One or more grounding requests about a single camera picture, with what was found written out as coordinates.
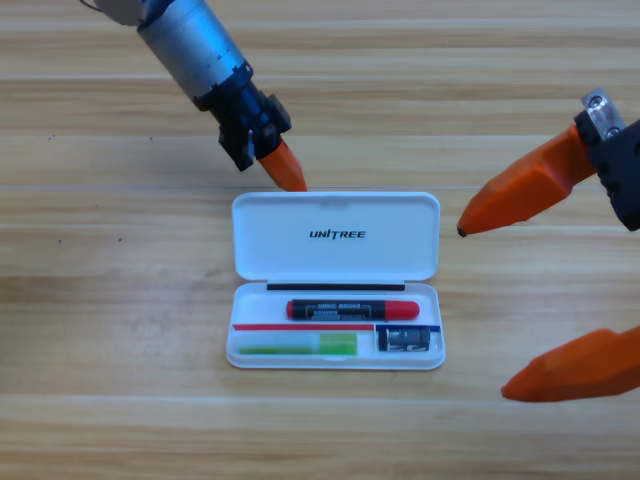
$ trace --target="silver cylindrical motor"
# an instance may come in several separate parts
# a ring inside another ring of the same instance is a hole
[[[161,16],[140,25],[138,33],[192,100],[246,62],[204,0],[174,0]]]

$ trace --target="red marker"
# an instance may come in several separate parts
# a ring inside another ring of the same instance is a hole
[[[290,320],[358,321],[413,320],[420,314],[416,302],[386,300],[293,300],[287,304]]]

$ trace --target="wood grain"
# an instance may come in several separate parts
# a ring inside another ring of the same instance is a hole
[[[293,115],[315,190],[442,204],[437,371],[240,371],[224,355],[239,174],[135,32],[0,0],[0,477],[637,479],[640,392],[499,388],[638,323],[638,241],[595,179],[460,239],[477,189],[596,86],[640,118],[636,0],[235,0],[216,12]]]

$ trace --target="robotic arm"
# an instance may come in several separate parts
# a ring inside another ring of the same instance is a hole
[[[529,220],[598,174],[629,231],[640,230],[640,120],[626,126],[606,92],[582,98],[574,125],[490,180],[471,199],[458,233],[481,233]]]
[[[306,191],[302,168],[281,135],[291,128],[275,95],[251,80],[253,69],[205,0],[94,0],[81,3],[138,35],[182,91],[220,124],[220,145],[240,171],[256,158],[284,190]]]

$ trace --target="metal screw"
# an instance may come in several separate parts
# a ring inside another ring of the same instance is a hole
[[[602,97],[595,96],[589,100],[589,108],[596,108],[602,103]]]
[[[609,130],[607,130],[607,133],[605,133],[604,136],[605,138],[611,138],[617,133],[620,133],[620,129],[618,127],[611,127]]]

